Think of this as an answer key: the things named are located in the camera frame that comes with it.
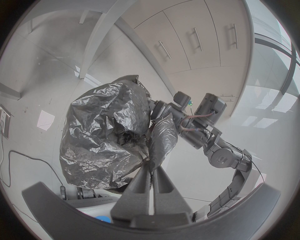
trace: floor power outlet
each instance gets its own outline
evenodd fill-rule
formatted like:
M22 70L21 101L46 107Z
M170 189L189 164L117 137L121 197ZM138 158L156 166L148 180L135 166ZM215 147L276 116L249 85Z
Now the floor power outlet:
M11 114L2 106L0 105L0 120L3 121L2 127L2 135L8 139L8 129L9 129L9 122L11 119Z

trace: white cable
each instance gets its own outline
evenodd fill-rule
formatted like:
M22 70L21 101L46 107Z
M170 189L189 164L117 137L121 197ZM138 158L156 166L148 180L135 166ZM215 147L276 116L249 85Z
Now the white cable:
M2 165L3 160L4 160L4 150L3 150L3 140L2 140L3 125L4 125L4 122L2 120L0 120L0 141L1 141L1 150L2 150L2 160L0 162L0 175L1 175L2 185L3 185L3 177L2 177L2 173L1 173L1 165Z

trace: crumpled plastic bag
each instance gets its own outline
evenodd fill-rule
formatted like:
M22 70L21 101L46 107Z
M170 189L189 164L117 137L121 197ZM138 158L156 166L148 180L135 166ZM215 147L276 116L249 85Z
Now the crumpled plastic bag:
M60 145L68 184L87 189L120 188L148 160L151 96L128 75L96 87L71 103Z
M178 141L172 113L153 120L153 123L149 140L150 172L153 172L163 163Z

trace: beige cabinet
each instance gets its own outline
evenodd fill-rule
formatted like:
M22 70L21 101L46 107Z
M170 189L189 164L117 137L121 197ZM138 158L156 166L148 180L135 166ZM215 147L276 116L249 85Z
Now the beige cabinet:
M180 3L164 13L182 43L191 69L220 66L217 34L204 0Z
M248 66L251 52L251 31L243 1L204 1L216 28L221 66Z
M122 18L135 28L156 13L186 1L188 0L138 0L123 13Z
M193 112L207 92L227 103L227 115L232 113L243 88L248 67L207 67L170 74L168 77L176 91L184 92L192 98Z
M166 74L190 70L180 40L164 12L159 12L144 21L135 28L135 32L147 45Z

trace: white tile floor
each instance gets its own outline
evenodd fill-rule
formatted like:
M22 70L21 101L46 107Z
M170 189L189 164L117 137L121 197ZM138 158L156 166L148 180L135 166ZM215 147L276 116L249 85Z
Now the white tile floor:
M77 77L88 37L99 14L90 13L83 25L81 12L60 11L33 21L33 32L21 26L14 34L0 60L1 83L22 93L13 101L0 97L11 114L8 140L3 139L4 162L1 172L9 183L8 152L11 149L49 162L75 198L75 187L67 185L59 163L59 145L65 115L70 103L90 84ZM143 54L116 26L100 45L88 74L108 83L126 74L139 74L154 100L172 101L172 96ZM47 130L37 127L41 111L54 117ZM245 148L263 160L261 171L266 182L281 191L272 215L254 236L258 238L287 205L300 177L300 102L289 94L261 86L247 86L232 117L222 117L216 126L222 137ZM193 210L215 199L232 180L233 169L212 167L203 151L195 150L183 139L163 163L169 177ZM42 181L56 194L59 182L48 166L11 154L11 187L5 190L13 204L33 218L21 191ZM33 220L20 213L26 224L41 239L50 239Z

